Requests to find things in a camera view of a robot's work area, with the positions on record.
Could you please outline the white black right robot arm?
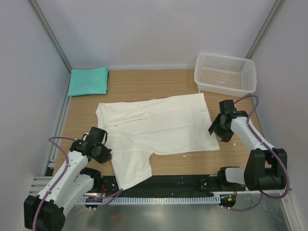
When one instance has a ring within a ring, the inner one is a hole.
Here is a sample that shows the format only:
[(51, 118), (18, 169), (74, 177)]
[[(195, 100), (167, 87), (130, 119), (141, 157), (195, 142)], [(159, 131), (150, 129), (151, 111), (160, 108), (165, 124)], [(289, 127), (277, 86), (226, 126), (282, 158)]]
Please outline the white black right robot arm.
[(221, 142), (229, 142), (237, 135), (249, 152), (245, 168), (221, 167), (217, 185), (229, 190), (235, 183), (250, 191), (282, 190), (287, 187), (287, 153), (277, 149), (262, 137), (246, 111), (235, 108), (233, 100), (219, 103), (219, 114), (208, 129)]

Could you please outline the white printed t-shirt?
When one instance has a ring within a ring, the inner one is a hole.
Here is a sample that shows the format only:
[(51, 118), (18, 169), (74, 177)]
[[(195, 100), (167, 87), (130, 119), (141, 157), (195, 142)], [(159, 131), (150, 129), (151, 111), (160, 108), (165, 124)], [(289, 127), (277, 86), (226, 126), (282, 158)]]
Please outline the white printed t-shirt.
[(107, 132), (112, 167), (120, 189), (152, 176), (150, 156), (216, 151), (202, 93), (140, 102), (99, 103), (98, 127)]

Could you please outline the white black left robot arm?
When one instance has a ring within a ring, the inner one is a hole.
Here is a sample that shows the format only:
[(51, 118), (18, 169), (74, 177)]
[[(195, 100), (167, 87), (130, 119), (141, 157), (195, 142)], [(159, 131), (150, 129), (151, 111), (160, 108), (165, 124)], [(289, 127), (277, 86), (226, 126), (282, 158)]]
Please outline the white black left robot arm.
[(105, 146), (108, 133), (92, 127), (89, 134), (73, 140), (65, 161), (47, 185), (24, 201), (25, 228), (32, 231), (60, 231), (66, 216), (88, 192), (102, 187), (100, 171), (87, 167), (90, 160), (99, 164), (111, 160), (111, 149)]

